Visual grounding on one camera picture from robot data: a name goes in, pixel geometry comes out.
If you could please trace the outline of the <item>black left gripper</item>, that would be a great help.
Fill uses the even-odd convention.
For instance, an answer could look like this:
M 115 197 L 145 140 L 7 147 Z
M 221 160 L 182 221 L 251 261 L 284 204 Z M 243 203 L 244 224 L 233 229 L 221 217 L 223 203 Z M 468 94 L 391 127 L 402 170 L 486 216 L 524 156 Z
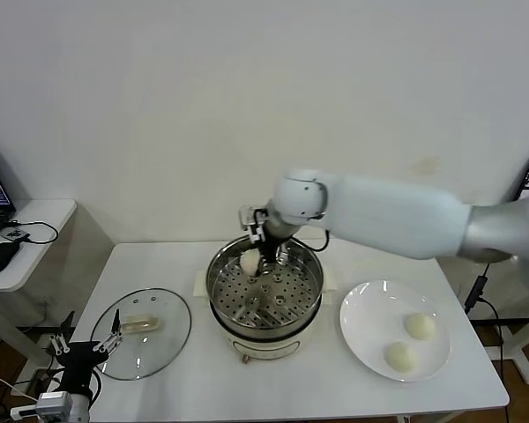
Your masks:
M 63 368 L 57 391 L 90 392 L 94 368 L 105 362 L 108 353 L 114 352 L 123 341 L 120 310 L 117 308 L 113 314 L 107 310 L 98 319 L 92 332 L 92 340 L 97 341 L 69 343 L 74 314 L 71 311 L 49 336 L 47 351 L 57 356 Z

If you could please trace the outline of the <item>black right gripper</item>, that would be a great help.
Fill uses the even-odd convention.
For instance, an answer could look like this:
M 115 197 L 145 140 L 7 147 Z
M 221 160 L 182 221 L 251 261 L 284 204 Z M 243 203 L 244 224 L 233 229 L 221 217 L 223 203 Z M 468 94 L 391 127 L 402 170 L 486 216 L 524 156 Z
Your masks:
M 249 282 L 255 283 L 263 274 L 266 265 L 277 262 L 277 253 L 286 238 L 279 238 L 272 234 L 266 227 L 264 228 L 264 239 L 259 244 L 261 257 L 257 261 L 249 263 Z

